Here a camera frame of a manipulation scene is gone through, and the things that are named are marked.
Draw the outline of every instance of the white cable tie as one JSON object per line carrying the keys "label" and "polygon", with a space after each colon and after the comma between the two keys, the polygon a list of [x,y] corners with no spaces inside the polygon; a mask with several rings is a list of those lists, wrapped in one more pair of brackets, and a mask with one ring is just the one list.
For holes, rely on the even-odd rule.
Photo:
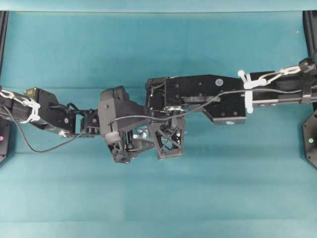
{"label": "white cable tie", "polygon": [[[266,79],[265,78],[260,78],[258,80],[251,80],[251,76],[249,73],[245,73],[243,70],[238,71],[238,76],[242,79],[243,81],[243,87],[245,89],[252,89],[258,86],[264,86],[266,84]],[[248,91],[245,92],[244,95],[244,102],[245,102],[245,107],[247,109],[248,113],[253,112],[253,92]]]}
{"label": "white cable tie", "polygon": [[4,98],[10,98],[10,99],[13,99],[14,98],[14,93],[10,92],[10,91],[7,91],[7,90],[4,90],[4,89],[1,89],[1,92],[0,92],[0,95]]}
{"label": "white cable tie", "polygon": [[29,118],[27,118],[25,121],[21,121],[20,123],[25,124],[31,121],[38,121],[41,119],[39,116],[39,108],[41,107],[41,105],[35,102],[35,100],[31,98],[30,98],[30,101],[24,100],[23,105],[31,107],[32,111],[31,111],[31,114],[29,115]]}

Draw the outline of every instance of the wire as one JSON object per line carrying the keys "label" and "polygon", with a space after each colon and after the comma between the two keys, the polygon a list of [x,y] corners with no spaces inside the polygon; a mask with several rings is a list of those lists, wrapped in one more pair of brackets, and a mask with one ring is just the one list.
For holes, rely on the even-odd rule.
{"label": "wire", "polygon": [[217,94],[216,96],[214,96],[213,98],[209,99],[207,102],[195,107],[192,110],[189,110],[185,113],[182,114],[178,114],[178,115],[172,115],[169,117],[165,117],[165,118],[157,118],[157,117],[151,117],[151,116],[144,116],[144,115],[132,115],[132,116],[124,116],[124,117],[119,117],[119,118],[115,118],[113,119],[110,123],[114,123],[117,120],[121,120],[121,119],[127,119],[127,118],[146,118],[146,119],[151,119],[151,120],[157,120],[157,121],[167,121],[173,118],[179,118],[179,117],[183,117],[185,115],[188,115],[189,113],[195,112],[201,108],[204,108],[205,106],[209,105],[210,103],[212,103],[214,100],[216,100],[218,97],[225,95],[225,94],[232,94],[232,93],[245,93],[245,92],[275,92],[275,93],[283,93],[283,94],[292,94],[292,93],[299,93],[301,92],[302,89],[299,90],[294,90],[294,91],[283,91],[283,90],[278,90],[278,89],[271,89],[271,88],[256,88],[256,89],[249,89],[249,90],[232,90],[232,91],[225,91],[225,92],[221,92],[219,94]]}
{"label": "wire", "polygon": [[285,68],[282,68],[280,71],[278,72],[273,72],[273,73],[267,73],[267,74],[264,74],[264,75],[261,75],[258,80],[260,81],[261,79],[263,78],[266,78],[268,76],[273,76],[275,75],[273,78],[269,79],[266,84],[270,84],[271,82],[273,82],[274,80],[278,79],[279,77],[283,76],[283,75],[289,75],[289,74],[296,74],[296,73],[299,73],[301,71],[301,69],[299,68],[298,65],[296,66],[289,66],[289,67],[285,67]]}
{"label": "wire", "polygon": [[69,114],[70,112],[70,109],[65,106],[65,105],[62,105],[62,104],[57,104],[57,105],[53,105],[53,106],[49,106],[50,109],[61,109],[63,111],[65,111],[66,115]]}
{"label": "wire", "polygon": [[154,90],[155,90],[155,89],[158,89],[158,88],[160,88],[160,87],[162,87],[162,86],[164,86],[164,85],[165,85],[165,83],[161,83],[161,84],[159,84],[159,85],[157,85],[157,86],[152,86],[152,87],[151,87],[151,94],[154,93]]}
{"label": "wire", "polygon": [[77,136],[75,136],[74,138],[72,138],[72,139],[70,139],[70,140],[68,140],[68,141],[66,141],[66,142],[64,142],[64,143],[61,143],[61,144],[59,144],[59,145],[57,145],[57,146],[54,146],[54,147],[52,147],[52,148],[50,148],[50,149],[42,150],[42,151],[41,151],[41,150],[35,150],[35,149],[33,149],[33,147],[30,145],[30,143],[29,143],[28,140],[26,139],[25,134],[24,134],[24,132],[23,132],[21,126],[20,126],[19,123],[16,121],[16,119],[13,117],[12,113],[10,112],[10,110],[9,110],[6,106],[2,106],[2,107],[7,111],[7,113],[8,113],[9,116],[10,116],[10,118],[13,120],[13,122],[14,122],[14,123],[16,124],[16,126],[18,127],[18,129],[19,129],[19,131],[20,131],[20,133],[21,133],[21,135],[22,135],[22,137],[23,137],[23,140],[24,140],[25,144],[30,148],[30,150],[32,150],[33,152],[38,153],[38,154],[42,154],[42,153],[46,153],[46,152],[55,150],[55,149],[57,149],[57,148],[59,148],[59,147],[61,147],[61,146],[63,146],[63,145],[66,145],[66,144],[69,144],[69,143],[73,142],[74,140],[78,139],[82,134],[84,134],[84,132],[85,132],[86,129],[87,129],[87,127],[84,128],[84,129],[83,129]]}
{"label": "wire", "polygon": [[73,104],[73,103],[68,103],[66,106],[67,106],[67,108],[72,107],[76,111],[79,110],[78,107],[76,107],[75,104]]}

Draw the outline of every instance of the teal table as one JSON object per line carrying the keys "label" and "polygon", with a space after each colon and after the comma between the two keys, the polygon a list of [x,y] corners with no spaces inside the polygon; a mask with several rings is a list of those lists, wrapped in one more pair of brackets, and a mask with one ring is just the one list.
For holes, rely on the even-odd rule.
{"label": "teal table", "polygon": [[[148,78],[278,70],[307,56],[302,13],[11,12],[1,84],[40,87],[95,108],[126,86],[143,104]],[[0,164],[0,237],[314,238],[317,170],[301,124],[312,107],[255,109],[246,124],[187,117],[183,157],[155,150],[115,164],[101,138],[33,154],[13,128]],[[31,144],[63,142],[23,126]]]}

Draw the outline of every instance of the black cable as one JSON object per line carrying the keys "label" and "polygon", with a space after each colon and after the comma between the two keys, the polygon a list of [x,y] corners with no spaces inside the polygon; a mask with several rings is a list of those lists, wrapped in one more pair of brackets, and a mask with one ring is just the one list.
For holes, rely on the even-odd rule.
{"label": "black cable", "polygon": [[54,146],[54,147],[52,147],[52,148],[50,148],[50,149],[42,150],[42,151],[35,150],[35,149],[32,148],[32,146],[30,145],[30,143],[29,143],[28,140],[26,139],[25,134],[24,134],[22,128],[20,127],[20,125],[19,125],[19,123],[16,121],[16,119],[13,117],[12,113],[10,112],[10,110],[9,110],[6,106],[2,106],[2,107],[7,111],[7,113],[8,113],[9,116],[10,116],[10,118],[13,120],[13,122],[14,122],[14,123],[16,124],[16,126],[18,127],[19,131],[21,132],[21,135],[22,135],[22,137],[23,137],[23,140],[24,140],[25,144],[30,148],[30,150],[32,150],[32,151],[35,152],[35,153],[39,153],[39,154],[46,153],[46,152],[55,150],[55,149],[57,149],[57,148],[59,148],[59,147],[61,147],[61,146],[63,146],[63,145],[69,144],[69,143],[73,142],[74,140],[76,140],[77,138],[79,138],[82,134],[84,134],[84,132],[85,132],[86,129],[87,129],[87,127],[84,128],[84,129],[83,129],[77,136],[75,136],[74,138],[72,138],[72,139],[70,139],[70,140],[68,140],[68,141],[66,141],[66,142],[64,142],[64,143],[61,143],[61,144],[59,144],[59,145],[57,145],[57,146]]}
{"label": "black cable", "polygon": [[76,107],[73,103],[68,103],[66,106],[67,108],[72,107],[75,111],[79,111],[78,107]]}
{"label": "black cable", "polygon": [[132,116],[124,116],[124,117],[119,117],[116,119],[113,119],[110,123],[114,123],[117,120],[121,120],[121,119],[126,119],[126,118],[146,118],[146,119],[151,119],[151,120],[157,120],[157,121],[167,121],[173,118],[179,118],[179,117],[183,117],[189,113],[195,112],[198,109],[204,108],[205,106],[209,105],[210,103],[212,103],[215,99],[217,99],[218,97],[225,95],[225,94],[232,94],[232,93],[245,93],[245,92],[275,92],[275,93],[283,93],[283,94],[292,94],[292,93],[299,93],[302,92],[302,89],[299,90],[294,90],[294,91],[283,91],[283,90],[278,90],[278,89],[271,89],[271,88],[256,88],[256,89],[247,89],[247,90],[232,90],[232,91],[225,91],[225,92],[221,92],[218,93],[216,96],[214,96],[213,98],[209,99],[207,102],[195,107],[192,110],[189,110],[185,113],[182,114],[178,114],[178,115],[172,115],[169,117],[165,117],[165,118],[156,118],[156,117],[151,117],[151,116],[144,116],[144,115],[132,115]]}
{"label": "black cable", "polygon": [[69,110],[69,108],[67,106],[64,106],[62,104],[52,105],[52,106],[49,106],[49,108],[53,108],[53,109],[58,108],[58,109],[62,109],[62,110],[65,110],[65,111]]}

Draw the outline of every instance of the white zip tie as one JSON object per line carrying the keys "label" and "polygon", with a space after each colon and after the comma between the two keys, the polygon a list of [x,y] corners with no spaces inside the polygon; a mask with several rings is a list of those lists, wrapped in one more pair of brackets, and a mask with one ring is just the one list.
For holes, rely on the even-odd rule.
{"label": "white zip tie", "polygon": [[[266,80],[251,80],[251,76],[249,73],[245,74],[245,72],[243,70],[240,70],[238,72],[238,76],[242,79],[242,81],[244,82],[243,87],[245,89],[252,89],[254,87],[258,87],[263,85],[264,83],[266,83]],[[244,94],[244,103],[245,103],[245,107],[247,109],[248,113],[252,113],[253,112],[253,92],[252,91],[248,91],[245,92]]]}
{"label": "white zip tie", "polygon": [[17,97],[13,92],[10,92],[10,91],[4,90],[4,89],[0,90],[0,96],[2,96],[4,98],[16,100],[17,102],[19,102],[23,106],[32,108],[32,111],[31,111],[31,114],[29,115],[29,117],[25,121],[21,121],[20,123],[24,124],[24,123],[28,123],[31,121],[37,121],[37,120],[41,119],[39,116],[39,108],[41,107],[41,105],[38,104],[34,99],[21,97],[21,99],[23,99],[23,100],[20,100],[19,97]]}

